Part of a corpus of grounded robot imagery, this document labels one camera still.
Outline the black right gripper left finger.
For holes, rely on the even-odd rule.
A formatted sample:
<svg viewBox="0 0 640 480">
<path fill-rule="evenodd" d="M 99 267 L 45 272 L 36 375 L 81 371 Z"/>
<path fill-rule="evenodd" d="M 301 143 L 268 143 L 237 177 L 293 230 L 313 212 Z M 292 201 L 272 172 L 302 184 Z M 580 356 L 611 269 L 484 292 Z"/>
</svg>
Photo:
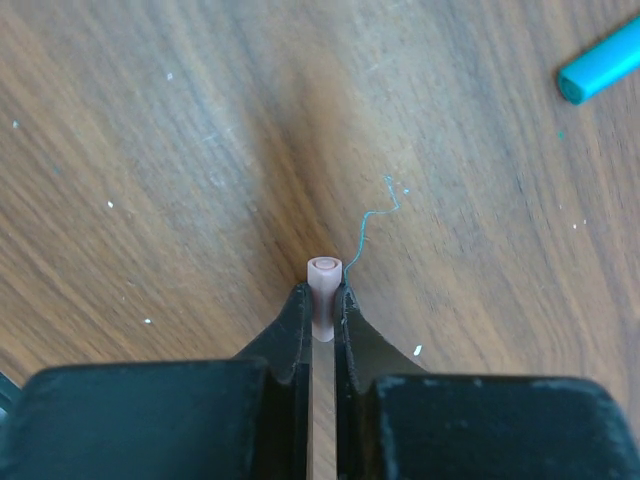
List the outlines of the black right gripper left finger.
<svg viewBox="0 0 640 480">
<path fill-rule="evenodd" d="M 311 292 L 229 359 L 33 375 L 1 425 L 5 479 L 307 479 Z"/>
</svg>

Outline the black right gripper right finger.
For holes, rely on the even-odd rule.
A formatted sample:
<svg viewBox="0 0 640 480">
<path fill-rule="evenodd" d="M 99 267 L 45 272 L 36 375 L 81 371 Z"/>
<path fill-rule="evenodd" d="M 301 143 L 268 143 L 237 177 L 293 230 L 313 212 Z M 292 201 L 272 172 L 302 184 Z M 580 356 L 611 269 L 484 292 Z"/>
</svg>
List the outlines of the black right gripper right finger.
<svg viewBox="0 0 640 480">
<path fill-rule="evenodd" d="M 619 405 L 576 377 L 431 373 L 336 295 L 336 469 L 341 479 L 635 479 Z"/>
</svg>

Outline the pink pen cap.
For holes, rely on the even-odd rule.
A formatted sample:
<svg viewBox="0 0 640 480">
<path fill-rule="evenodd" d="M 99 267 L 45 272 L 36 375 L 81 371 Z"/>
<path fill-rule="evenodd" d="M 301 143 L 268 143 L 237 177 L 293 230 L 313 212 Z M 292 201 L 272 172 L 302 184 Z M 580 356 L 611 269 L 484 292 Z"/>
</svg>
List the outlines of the pink pen cap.
<svg viewBox="0 0 640 480">
<path fill-rule="evenodd" d="M 332 311 L 342 282 L 342 262 L 334 257 L 315 257 L 307 263 L 307 284 L 312 293 L 312 335 L 326 343 L 334 338 Z"/>
</svg>

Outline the teal pen cap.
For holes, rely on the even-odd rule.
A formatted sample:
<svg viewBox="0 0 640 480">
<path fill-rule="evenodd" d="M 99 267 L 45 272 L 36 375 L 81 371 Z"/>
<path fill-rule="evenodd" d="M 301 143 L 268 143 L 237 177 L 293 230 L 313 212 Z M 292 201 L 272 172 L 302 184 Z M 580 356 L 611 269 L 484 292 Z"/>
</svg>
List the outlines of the teal pen cap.
<svg viewBox="0 0 640 480">
<path fill-rule="evenodd" d="M 639 68 L 639 18 L 562 67 L 557 86 L 565 100 L 580 105 Z"/>
</svg>

